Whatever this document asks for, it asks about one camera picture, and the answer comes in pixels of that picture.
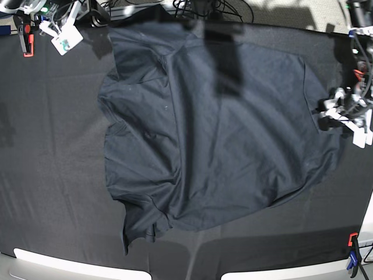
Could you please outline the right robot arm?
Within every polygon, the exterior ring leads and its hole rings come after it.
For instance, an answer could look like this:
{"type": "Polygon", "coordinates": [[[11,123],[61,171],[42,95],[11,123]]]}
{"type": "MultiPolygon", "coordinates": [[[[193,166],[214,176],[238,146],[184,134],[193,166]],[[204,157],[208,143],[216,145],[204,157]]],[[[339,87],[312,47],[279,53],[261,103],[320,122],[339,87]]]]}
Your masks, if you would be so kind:
{"type": "Polygon", "coordinates": [[[29,21],[37,18],[38,24],[47,21],[54,27],[74,25],[86,17],[98,27],[111,21],[98,1],[1,1],[1,12],[29,21]]]}

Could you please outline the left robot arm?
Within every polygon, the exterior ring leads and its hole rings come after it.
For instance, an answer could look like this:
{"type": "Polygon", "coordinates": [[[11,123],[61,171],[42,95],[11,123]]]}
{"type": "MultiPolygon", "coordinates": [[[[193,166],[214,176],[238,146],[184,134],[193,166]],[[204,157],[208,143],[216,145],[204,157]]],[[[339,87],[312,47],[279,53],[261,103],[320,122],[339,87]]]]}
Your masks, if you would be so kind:
{"type": "Polygon", "coordinates": [[[319,127],[328,131],[353,124],[367,131],[372,112],[372,1],[346,1],[349,11],[350,50],[356,62],[356,83],[339,87],[321,100],[319,127]]]}

